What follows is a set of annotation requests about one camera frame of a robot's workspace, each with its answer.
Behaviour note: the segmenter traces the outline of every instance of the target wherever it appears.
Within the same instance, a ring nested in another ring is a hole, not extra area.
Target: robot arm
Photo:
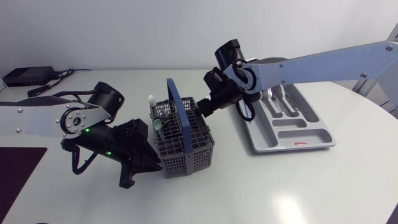
[[[77,101],[60,97],[65,95],[73,95]],[[85,103],[78,95],[91,97]],[[61,145],[72,153],[75,174],[81,174],[101,154],[121,163],[119,186],[128,189],[134,185],[131,179],[134,174],[162,168],[156,152],[147,142],[148,126],[143,121],[132,119],[113,128],[107,125],[123,103],[122,94],[102,82],[92,91],[67,91],[16,103],[0,102],[0,136],[35,134],[63,138]],[[79,146],[93,154],[78,168]]]
[[[251,103],[260,92],[276,85],[337,80],[375,79],[398,107],[398,40],[360,45],[294,59],[266,58],[245,61],[239,42],[231,40],[216,53],[220,69],[205,75],[211,100],[198,102],[198,113],[208,116],[244,100]]]

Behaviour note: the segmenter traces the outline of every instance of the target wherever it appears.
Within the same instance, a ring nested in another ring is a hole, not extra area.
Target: basket handle
[[[192,152],[191,125],[189,123],[187,113],[185,112],[184,105],[182,104],[177,87],[175,86],[172,78],[167,79],[167,90],[169,91],[169,100],[174,100],[175,106],[177,107],[178,117],[181,121],[184,153],[189,154]]]

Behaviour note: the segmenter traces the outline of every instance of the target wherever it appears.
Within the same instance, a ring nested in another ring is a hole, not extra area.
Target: black box
[[[54,69],[51,66],[16,68],[8,73],[2,80],[9,87],[12,86],[30,86],[46,85]]]

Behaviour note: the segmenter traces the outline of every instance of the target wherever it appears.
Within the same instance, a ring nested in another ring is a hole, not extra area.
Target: white table
[[[78,72],[46,95],[106,82],[126,98],[114,125],[142,119],[154,146],[147,96],[165,100],[165,79],[172,77],[181,96],[201,100],[209,94],[205,72]],[[216,141],[211,167],[173,179],[163,172],[137,174],[129,190],[118,186],[116,161],[98,156],[75,175],[61,139],[0,138],[0,146],[48,148],[4,223],[385,223],[398,202],[398,120],[333,83],[297,86],[334,135],[335,147],[255,154],[231,106],[205,119]],[[8,88],[0,100],[22,100],[32,88]]]

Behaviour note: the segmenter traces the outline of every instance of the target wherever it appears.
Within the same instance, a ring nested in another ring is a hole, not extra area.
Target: white wall
[[[238,38],[246,58],[385,40],[398,1],[1,0],[0,77],[15,67],[212,68]]]

